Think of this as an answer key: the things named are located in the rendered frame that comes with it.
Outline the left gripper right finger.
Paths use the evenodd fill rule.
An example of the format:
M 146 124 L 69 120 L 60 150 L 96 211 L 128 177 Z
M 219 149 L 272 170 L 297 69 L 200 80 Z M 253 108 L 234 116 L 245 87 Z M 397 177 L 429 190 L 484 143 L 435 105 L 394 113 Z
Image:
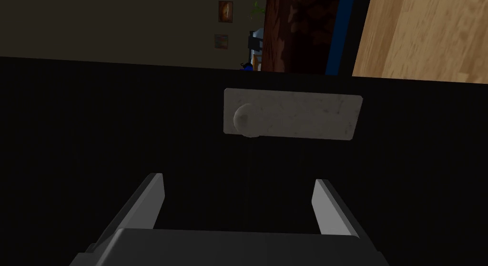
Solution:
M 359 237 L 347 207 L 328 180 L 315 181 L 311 203 L 321 234 Z

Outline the orange framed wall picture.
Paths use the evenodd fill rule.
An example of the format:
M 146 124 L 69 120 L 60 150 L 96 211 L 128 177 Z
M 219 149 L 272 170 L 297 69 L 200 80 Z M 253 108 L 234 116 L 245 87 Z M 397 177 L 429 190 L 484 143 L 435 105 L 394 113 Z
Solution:
M 232 23 L 233 22 L 233 2 L 219 1 L 218 2 L 218 22 Z

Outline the grey door knob with plate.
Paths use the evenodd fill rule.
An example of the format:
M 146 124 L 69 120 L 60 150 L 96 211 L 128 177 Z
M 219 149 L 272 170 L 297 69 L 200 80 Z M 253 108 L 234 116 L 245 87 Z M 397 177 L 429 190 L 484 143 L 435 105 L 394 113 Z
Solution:
M 362 102 L 360 95 L 227 88 L 223 132 L 349 141 Z

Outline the black door leaf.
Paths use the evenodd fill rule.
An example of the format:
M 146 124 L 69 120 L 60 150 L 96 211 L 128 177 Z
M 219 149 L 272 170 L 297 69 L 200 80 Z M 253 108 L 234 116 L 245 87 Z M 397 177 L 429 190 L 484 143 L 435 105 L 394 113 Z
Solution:
M 363 97 L 350 141 L 226 135 L 227 88 Z M 488 86 L 0 57 L 0 266 L 68 266 L 149 173 L 161 229 L 318 234 L 328 180 L 390 266 L 488 266 Z

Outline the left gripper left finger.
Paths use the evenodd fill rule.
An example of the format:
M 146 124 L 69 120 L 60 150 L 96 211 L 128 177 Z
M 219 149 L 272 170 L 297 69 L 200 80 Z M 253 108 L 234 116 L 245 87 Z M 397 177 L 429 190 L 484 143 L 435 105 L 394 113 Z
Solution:
M 86 252 L 92 253 L 117 230 L 122 228 L 152 229 L 165 199 L 161 173 L 150 173 L 131 195 L 122 209 L 105 228 L 96 243 Z

